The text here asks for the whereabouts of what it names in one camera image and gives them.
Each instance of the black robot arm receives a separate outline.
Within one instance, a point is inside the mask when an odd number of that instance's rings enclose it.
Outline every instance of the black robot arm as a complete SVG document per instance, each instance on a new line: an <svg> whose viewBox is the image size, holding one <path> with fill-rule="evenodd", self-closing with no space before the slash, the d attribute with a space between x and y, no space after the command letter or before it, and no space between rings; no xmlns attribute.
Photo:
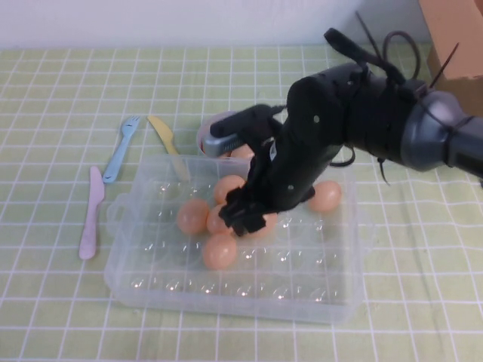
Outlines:
<svg viewBox="0 0 483 362"><path fill-rule="evenodd" d="M264 214L310 199L313 183L336 165L344 146L413 170L446 164L483 178L483 119L466 115L452 94L405 80L337 30L326 38L354 63L293 83L283 124L273 117L284 106L255 105L213 124L204 138L208 155L245 143L254 151L247 182L227 195L220 211L237 235L264 227ZM368 63L386 77L377 77Z"/></svg>

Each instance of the table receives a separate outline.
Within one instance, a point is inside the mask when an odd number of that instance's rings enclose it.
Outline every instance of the table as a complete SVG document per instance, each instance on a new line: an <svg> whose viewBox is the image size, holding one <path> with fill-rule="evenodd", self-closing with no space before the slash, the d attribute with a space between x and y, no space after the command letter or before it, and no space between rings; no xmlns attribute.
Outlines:
<svg viewBox="0 0 483 362"><path fill-rule="evenodd" d="M391 57L412 73L408 47L393 46ZM98 255L77 257L88 169L104 169L127 116L160 116L180 153L195 155L203 118L283 102L298 78L344 61L325 46L2 51L0 360L480 360L483 190L458 170L389 165L388 187L377 162L358 152L360 204L378 229L365 258L365 300L341 325L112 300L103 282L106 208L129 191L141 157L165 152L147 122L106 190Z"/></svg>

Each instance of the egg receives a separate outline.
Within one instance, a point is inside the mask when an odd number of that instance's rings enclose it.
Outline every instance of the egg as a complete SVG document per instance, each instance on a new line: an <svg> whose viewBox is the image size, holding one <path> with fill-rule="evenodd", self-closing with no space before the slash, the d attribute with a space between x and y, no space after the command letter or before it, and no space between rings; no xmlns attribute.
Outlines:
<svg viewBox="0 0 483 362"><path fill-rule="evenodd" d="M222 206L222 204L215 206L208 214L206 227L211 234L229 234L233 230L227 227L223 219L219 216Z"/></svg>
<svg viewBox="0 0 483 362"><path fill-rule="evenodd" d="M329 213L335 210L342 199L342 188L335 181L323 181L314 186L315 195L309 199L308 206L316 213Z"/></svg>
<svg viewBox="0 0 483 362"><path fill-rule="evenodd" d="M176 224L187 235L196 235L206 230L206 220L210 207L205 200L193 198L178 211Z"/></svg>
<svg viewBox="0 0 483 362"><path fill-rule="evenodd" d="M231 235L212 235L203 246L203 263L208 269L225 269L235 260L236 241Z"/></svg>
<svg viewBox="0 0 483 362"><path fill-rule="evenodd" d="M237 187L242 187L245 184L245 180L237 175L228 175L222 178L215 185L213 193L214 200L217 204L224 204L226 202L226 194L236 189Z"/></svg>
<svg viewBox="0 0 483 362"><path fill-rule="evenodd" d="M266 215L263 215L263 218L265 219L265 227L258 230L257 232L252 232L250 234L243 235L243 238L247 238L247 239L265 238L267 235L269 235L275 228L275 225L277 225L277 220L278 220L277 214L268 213Z"/></svg>
<svg viewBox="0 0 483 362"><path fill-rule="evenodd" d="M242 147L238 147L232 151L231 157L236 158L252 158L255 154L252 149L248 145L243 145Z"/></svg>

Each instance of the clear plastic egg container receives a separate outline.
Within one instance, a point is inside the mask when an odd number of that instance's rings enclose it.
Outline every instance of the clear plastic egg container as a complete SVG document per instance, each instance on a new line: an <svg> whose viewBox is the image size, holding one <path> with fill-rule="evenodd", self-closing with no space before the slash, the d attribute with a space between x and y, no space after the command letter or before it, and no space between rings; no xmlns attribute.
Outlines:
<svg viewBox="0 0 483 362"><path fill-rule="evenodd" d="M189 178L181 180L180 163ZM176 225L181 205L203 198L226 175L246 178L248 160L159 155L142 161L131 192L107 210L114 236L105 281L132 307L234 314L316 323L345 320L362 301L362 258L374 227L357 207L351 167L328 168L340 206L328 215L305 204L278 215L262 239L237 239L236 262L208 270L202 248L208 232L189 237Z"/></svg>

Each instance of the blue fork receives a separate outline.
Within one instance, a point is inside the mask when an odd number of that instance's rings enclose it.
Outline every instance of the blue fork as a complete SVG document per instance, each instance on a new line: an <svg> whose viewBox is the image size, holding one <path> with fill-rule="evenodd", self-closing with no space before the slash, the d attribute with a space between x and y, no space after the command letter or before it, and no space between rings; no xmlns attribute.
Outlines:
<svg viewBox="0 0 483 362"><path fill-rule="evenodd" d="M103 175L104 183L113 183L118 176L119 170L121 169L124 156L131 141L131 137L137 129L140 122L139 116L129 117L124 121L121 127L122 131L122 141L119 143L118 148L114 152L111 161L106 167Z"/></svg>

